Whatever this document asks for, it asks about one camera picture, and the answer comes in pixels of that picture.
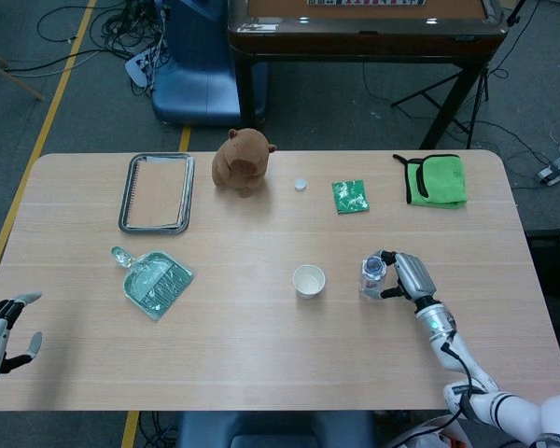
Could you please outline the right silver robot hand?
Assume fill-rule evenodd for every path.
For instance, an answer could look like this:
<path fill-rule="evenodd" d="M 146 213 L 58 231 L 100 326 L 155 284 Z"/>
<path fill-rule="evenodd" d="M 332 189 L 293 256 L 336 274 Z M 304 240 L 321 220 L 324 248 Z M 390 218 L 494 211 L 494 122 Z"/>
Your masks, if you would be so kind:
<path fill-rule="evenodd" d="M 398 277 L 396 287 L 385 289 L 380 293 L 382 299 L 404 297 L 411 302 L 423 298 L 433 298 L 437 289 L 425 264 L 416 256 L 381 250 L 380 259 L 387 267 L 393 266 Z"/>

